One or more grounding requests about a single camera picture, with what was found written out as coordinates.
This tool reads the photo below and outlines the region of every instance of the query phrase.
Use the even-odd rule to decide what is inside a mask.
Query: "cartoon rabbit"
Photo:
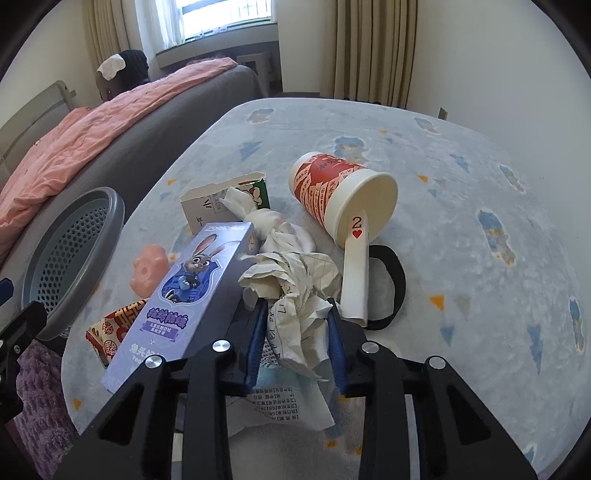
[[[181,276],[178,278],[178,287],[171,288],[166,292],[164,295],[165,299],[170,300],[173,303],[191,302],[191,291],[201,285],[199,274],[207,271],[212,264],[212,258],[223,252],[226,248],[240,243],[239,241],[228,242],[215,248],[209,254],[205,253],[207,247],[214,243],[216,239],[217,235],[214,233],[213,235],[205,237],[205,239],[198,244],[191,258],[187,259],[183,264],[184,272],[180,272]]]

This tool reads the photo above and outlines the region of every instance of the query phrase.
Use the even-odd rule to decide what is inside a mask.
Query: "pink toy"
[[[160,245],[146,245],[134,260],[134,276],[129,286],[137,295],[147,299],[168,272],[166,250]]]

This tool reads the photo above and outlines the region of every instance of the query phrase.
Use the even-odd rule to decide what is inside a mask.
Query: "purple box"
[[[258,253],[251,223],[207,223],[166,274],[123,339],[102,384],[111,393],[150,355],[194,355],[223,338],[240,298],[238,278]]]

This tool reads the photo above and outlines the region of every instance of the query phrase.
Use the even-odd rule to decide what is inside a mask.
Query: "window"
[[[185,37],[271,16],[272,0],[176,0],[183,9]]]

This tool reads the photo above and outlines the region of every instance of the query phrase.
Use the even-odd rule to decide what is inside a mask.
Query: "purple fabric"
[[[24,408],[14,422],[37,472],[50,480],[78,438],[61,390],[61,357],[33,340],[18,363],[17,392]]]

